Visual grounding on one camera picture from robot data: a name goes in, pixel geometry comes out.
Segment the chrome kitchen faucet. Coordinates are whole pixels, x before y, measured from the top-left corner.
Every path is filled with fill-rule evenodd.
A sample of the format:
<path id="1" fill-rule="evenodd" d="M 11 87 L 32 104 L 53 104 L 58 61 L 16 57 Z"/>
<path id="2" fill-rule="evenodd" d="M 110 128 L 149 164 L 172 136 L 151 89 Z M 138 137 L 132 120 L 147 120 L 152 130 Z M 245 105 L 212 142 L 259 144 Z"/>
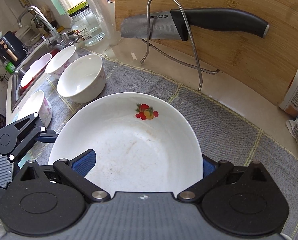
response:
<path id="1" fill-rule="evenodd" d="M 39 10 L 39 8 L 36 6 L 33 6 L 33 5 L 26 7 L 25 11 L 22 12 L 22 14 L 20 14 L 20 16 L 18 16 L 17 25 L 19 28 L 23 27 L 23 25 L 21 23 L 22 18 L 30 11 L 33 11 L 34 15 L 36 15 L 39 18 L 39 20 L 43 23 L 43 25 L 45 27 L 47 27 L 47 29 L 49 30 L 49 33 L 50 33 L 50 35 L 48 37 L 49 43 L 53 43 L 52 40 L 56 40 L 58 44 L 63 42 L 65 44 L 65 46 L 67 47 L 67 46 L 71 46 L 71 45 L 75 44 L 76 42 L 78 42 L 80 40 L 80 38 L 78 36 L 75 39 L 71 40 L 69 38 L 69 33 L 59 34 L 58 31 L 56 30 L 56 28 L 51 25 L 51 23 L 47 20 L 47 18 Z"/>

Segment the steel kitchen sink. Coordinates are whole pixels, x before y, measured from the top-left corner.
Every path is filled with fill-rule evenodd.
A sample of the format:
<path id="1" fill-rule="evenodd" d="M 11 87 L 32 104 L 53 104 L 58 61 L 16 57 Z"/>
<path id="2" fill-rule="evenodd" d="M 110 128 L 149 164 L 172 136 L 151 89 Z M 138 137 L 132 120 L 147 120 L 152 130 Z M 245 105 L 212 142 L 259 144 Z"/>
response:
<path id="1" fill-rule="evenodd" d="M 61 44 L 39 44 L 16 68 L 11 76 L 10 106 L 12 112 L 18 106 L 35 81 L 44 73 L 51 58 L 64 48 Z"/>

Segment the grey checked dish towel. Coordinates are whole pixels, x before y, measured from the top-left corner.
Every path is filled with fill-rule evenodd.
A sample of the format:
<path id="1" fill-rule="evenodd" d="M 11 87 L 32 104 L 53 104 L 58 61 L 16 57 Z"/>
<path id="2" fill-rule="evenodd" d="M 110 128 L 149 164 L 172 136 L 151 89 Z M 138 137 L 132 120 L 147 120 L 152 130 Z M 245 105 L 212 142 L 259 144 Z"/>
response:
<path id="1" fill-rule="evenodd" d="M 289 150 L 231 109 L 189 87 L 149 70 L 103 59 L 106 85 L 102 96 L 137 92 L 155 96 L 180 111 L 193 128 L 203 155 L 245 166 L 260 161 L 276 181 L 289 204 L 284 234 L 298 239 L 298 158 Z M 60 133 L 83 107 L 59 96 L 57 81 L 46 77 L 40 86 L 53 109 L 49 127 Z M 36 143 L 25 155 L 41 165 L 49 164 L 53 144 Z"/>

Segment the red and white basin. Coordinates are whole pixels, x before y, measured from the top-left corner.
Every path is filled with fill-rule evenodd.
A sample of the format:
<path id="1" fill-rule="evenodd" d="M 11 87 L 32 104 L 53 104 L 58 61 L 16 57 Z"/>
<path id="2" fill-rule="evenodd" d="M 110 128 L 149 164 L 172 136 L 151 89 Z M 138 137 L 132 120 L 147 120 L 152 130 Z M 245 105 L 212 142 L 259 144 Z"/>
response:
<path id="1" fill-rule="evenodd" d="M 32 81 L 41 73 L 50 60 L 60 51 L 60 49 L 53 49 L 49 53 L 41 56 L 33 64 L 30 65 L 29 69 L 26 71 L 24 76 L 21 79 L 21 88 L 26 89 Z"/>

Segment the bamboo cutting board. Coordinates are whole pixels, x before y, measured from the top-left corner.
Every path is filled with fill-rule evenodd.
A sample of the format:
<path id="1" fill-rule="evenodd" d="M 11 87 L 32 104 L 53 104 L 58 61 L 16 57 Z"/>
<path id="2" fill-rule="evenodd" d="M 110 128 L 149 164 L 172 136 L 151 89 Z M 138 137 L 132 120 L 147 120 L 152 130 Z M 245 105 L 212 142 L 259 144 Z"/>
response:
<path id="1" fill-rule="evenodd" d="M 279 105 L 298 69 L 298 0 L 115 0 L 122 36 L 225 72 Z"/>

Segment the white floral bowl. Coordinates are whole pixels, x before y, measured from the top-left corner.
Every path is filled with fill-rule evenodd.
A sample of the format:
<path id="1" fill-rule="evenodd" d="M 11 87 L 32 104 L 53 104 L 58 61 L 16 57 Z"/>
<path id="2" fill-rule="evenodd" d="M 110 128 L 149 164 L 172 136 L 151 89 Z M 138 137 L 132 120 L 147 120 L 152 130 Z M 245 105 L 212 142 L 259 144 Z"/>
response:
<path id="1" fill-rule="evenodd" d="M 55 79 L 59 79 L 65 69 L 78 59 L 76 46 L 68 46 L 59 51 L 47 64 L 45 73 Z"/>
<path id="2" fill-rule="evenodd" d="M 20 108 L 13 122 L 20 120 L 33 113 L 38 113 L 43 125 L 47 128 L 52 120 L 53 109 L 42 90 L 32 94 Z"/>

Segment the white floral bowl back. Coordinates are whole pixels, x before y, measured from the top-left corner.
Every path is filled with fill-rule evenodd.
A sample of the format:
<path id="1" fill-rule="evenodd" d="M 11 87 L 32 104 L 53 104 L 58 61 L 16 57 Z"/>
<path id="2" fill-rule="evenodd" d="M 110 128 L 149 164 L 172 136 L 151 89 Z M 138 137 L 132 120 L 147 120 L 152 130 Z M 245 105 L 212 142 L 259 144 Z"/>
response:
<path id="1" fill-rule="evenodd" d="M 55 79 L 59 79 L 65 69 L 78 59 L 76 46 L 68 46 L 59 51 L 47 64 L 45 73 Z"/>

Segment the glass jar green lid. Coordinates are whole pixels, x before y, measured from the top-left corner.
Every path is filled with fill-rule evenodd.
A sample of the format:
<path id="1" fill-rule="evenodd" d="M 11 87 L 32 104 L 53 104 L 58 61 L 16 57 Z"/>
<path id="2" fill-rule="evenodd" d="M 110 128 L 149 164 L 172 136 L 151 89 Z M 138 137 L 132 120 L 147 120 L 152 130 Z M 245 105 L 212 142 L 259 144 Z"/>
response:
<path id="1" fill-rule="evenodd" d="M 105 34 L 87 1 L 82 1 L 67 10 L 71 18 L 71 29 L 86 47 L 91 47 L 105 38 Z"/>

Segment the black air fryer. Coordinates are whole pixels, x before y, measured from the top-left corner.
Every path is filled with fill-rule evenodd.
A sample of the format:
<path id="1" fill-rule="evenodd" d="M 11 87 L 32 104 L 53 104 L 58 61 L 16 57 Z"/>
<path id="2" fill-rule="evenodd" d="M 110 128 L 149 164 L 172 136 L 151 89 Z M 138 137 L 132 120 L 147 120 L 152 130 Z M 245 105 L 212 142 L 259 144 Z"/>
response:
<path id="1" fill-rule="evenodd" d="M 0 61 L 10 61 L 15 67 L 27 57 L 23 50 L 23 43 L 11 32 L 4 35 L 0 32 Z"/>

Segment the white floral bowl front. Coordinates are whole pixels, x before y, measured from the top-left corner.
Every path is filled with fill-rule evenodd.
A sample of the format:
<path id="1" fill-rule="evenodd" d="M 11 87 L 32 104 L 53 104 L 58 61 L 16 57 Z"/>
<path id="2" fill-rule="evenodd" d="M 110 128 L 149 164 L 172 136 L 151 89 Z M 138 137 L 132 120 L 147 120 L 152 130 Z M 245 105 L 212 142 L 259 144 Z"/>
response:
<path id="1" fill-rule="evenodd" d="M 47 128 L 52 120 L 53 109 L 42 90 L 32 94 L 20 108 L 13 122 L 20 120 L 33 113 L 38 113 L 43 125 Z"/>

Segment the white fruit plate back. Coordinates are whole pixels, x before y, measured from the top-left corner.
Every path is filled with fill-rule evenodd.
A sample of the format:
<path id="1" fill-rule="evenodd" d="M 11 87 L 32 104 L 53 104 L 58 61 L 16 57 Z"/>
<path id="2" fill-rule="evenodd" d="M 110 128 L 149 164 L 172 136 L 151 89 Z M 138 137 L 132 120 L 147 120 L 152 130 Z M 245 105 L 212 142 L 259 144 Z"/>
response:
<path id="1" fill-rule="evenodd" d="M 109 194 L 178 194 L 203 177 L 201 147 L 191 125 L 169 103 L 141 93 L 99 98 L 61 129 L 49 163 L 96 153 L 86 178 Z"/>

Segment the clear plastic wrap roll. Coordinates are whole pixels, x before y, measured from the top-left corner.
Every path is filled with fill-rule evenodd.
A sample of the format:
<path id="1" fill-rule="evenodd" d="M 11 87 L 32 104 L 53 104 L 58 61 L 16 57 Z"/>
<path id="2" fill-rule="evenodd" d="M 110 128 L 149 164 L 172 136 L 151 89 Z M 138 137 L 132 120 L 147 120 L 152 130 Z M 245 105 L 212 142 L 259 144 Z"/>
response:
<path id="1" fill-rule="evenodd" d="M 89 7 L 97 18 L 109 44 L 114 46 L 121 40 L 120 33 L 116 31 L 114 20 L 110 15 L 110 7 L 107 0 L 87 0 Z"/>

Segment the plain white bowl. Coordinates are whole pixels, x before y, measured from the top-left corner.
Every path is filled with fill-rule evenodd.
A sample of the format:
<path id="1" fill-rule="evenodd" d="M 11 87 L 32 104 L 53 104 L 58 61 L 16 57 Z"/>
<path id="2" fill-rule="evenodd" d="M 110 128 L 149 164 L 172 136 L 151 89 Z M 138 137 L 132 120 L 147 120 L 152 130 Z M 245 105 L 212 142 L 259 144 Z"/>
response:
<path id="1" fill-rule="evenodd" d="M 59 78 L 57 91 L 61 97 L 77 103 L 94 100 L 105 88 L 106 74 L 102 57 L 89 54 L 71 63 Z"/>

